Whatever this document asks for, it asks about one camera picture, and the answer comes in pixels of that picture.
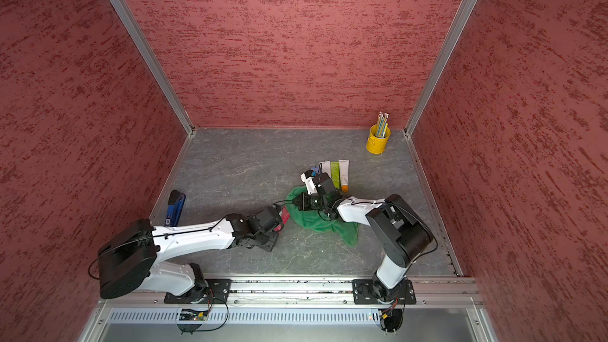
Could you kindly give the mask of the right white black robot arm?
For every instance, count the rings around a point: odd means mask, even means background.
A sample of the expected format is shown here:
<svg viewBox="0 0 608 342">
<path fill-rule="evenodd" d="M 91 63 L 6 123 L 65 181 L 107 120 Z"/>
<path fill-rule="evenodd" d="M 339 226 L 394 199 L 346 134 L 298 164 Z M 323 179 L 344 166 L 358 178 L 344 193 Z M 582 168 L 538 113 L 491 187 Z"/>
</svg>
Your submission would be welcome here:
<svg viewBox="0 0 608 342">
<path fill-rule="evenodd" d="M 323 220 L 370 226 L 384 256 L 367 286 L 380 303 L 402 301 L 409 291 L 408 270 L 435 242 L 431 229 L 399 195 L 373 200 L 302 193 L 291 204 L 300 211 L 318 212 Z"/>
</svg>

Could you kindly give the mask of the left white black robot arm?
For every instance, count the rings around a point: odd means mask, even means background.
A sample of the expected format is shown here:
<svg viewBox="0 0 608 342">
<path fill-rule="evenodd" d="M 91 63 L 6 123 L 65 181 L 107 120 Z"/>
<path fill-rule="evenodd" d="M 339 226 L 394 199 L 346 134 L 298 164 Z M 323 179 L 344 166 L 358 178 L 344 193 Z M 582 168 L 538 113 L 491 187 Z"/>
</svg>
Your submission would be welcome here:
<svg viewBox="0 0 608 342">
<path fill-rule="evenodd" d="M 174 258 L 233 248 L 273 250 L 283 229 L 281 212 L 266 207 L 253 215 L 229 214 L 191 226 L 152 226 L 134 221 L 99 248 L 88 267 L 98 281 L 102 299 L 117 299 L 136 291 L 160 291 L 178 302 L 193 302 L 208 287 L 198 264 L 175 264 Z"/>
</svg>

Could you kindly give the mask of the white tube orange cap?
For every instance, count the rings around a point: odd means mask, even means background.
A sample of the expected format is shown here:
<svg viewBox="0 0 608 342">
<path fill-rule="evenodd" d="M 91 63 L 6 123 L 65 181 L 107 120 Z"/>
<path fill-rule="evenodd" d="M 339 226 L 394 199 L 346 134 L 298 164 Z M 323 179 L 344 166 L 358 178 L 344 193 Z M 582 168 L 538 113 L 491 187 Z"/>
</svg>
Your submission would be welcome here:
<svg viewBox="0 0 608 342">
<path fill-rule="evenodd" d="M 343 193 L 347 193 L 349 190 L 349 161 L 339 160 L 339 173 L 340 173 L 340 190 Z"/>
</svg>

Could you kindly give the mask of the green microfiber cloth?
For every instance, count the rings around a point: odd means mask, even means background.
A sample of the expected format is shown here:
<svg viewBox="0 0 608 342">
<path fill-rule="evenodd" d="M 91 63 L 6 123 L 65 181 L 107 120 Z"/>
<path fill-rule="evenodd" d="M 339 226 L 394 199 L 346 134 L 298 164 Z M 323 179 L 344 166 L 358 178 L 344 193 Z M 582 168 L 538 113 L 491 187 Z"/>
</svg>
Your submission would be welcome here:
<svg viewBox="0 0 608 342">
<path fill-rule="evenodd" d="M 293 188 L 293 190 L 288 193 L 286 204 L 284 205 L 294 223 L 316 233 L 338 234 L 346 245 L 351 247 L 357 245 L 359 241 L 358 223 L 345 223 L 340 220 L 330 220 L 328 215 L 323 215 L 319 211 L 299 210 L 298 206 L 293 204 L 292 201 L 301 194 L 307 194 L 307 189 L 304 186 Z"/>
</svg>

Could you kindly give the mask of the green tube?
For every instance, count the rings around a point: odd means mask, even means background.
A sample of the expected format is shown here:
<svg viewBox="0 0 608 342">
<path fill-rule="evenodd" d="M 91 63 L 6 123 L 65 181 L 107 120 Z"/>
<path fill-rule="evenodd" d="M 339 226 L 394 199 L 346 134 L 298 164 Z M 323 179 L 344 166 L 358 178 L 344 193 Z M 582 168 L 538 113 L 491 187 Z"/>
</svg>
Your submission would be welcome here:
<svg viewBox="0 0 608 342">
<path fill-rule="evenodd" d="M 340 165 L 339 163 L 336 161 L 331 161 L 330 163 L 330 172 L 331 172 L 331 178 L 332 178 L 332 183 L 334 185 L 334 187 L 336 189 L 341 189 L 341 184 L 340 184 Z"/>
</svg>

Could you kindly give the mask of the white tube red cap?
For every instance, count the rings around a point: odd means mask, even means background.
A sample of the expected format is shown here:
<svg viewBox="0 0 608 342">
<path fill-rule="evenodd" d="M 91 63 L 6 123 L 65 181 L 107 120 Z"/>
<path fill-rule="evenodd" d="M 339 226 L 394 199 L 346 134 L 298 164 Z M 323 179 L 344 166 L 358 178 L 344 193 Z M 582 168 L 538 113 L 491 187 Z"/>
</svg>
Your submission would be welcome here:
<svg viewBox="0 0 608 342">
<path fill-rule="evenodd" d="M 328 174 L 329 176 L 331 176 L 331 162 L 322 161 L 320 163 L 320 171 L 322 174 Z"/>
</svg>

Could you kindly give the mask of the dark red tube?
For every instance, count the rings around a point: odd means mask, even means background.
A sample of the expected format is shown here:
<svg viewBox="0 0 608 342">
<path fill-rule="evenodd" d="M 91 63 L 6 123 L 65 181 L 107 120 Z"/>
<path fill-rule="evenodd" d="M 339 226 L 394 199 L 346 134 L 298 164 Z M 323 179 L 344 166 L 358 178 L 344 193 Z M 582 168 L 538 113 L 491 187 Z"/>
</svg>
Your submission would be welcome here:
<svg viewBox="0 0 608 342">
<path fill-rule="evenodd" d="M 281 209 L 280 216 L 281 216 L 281 220 L 282 220 L 282 225 L 281 225 L 279 231 L 282 231 L 283 228 L 286 226 L 289 218 L 291 218 L 291 215 L 290 215 L 289 210 L 286 207 L 283 207 Z"/>
</svg>

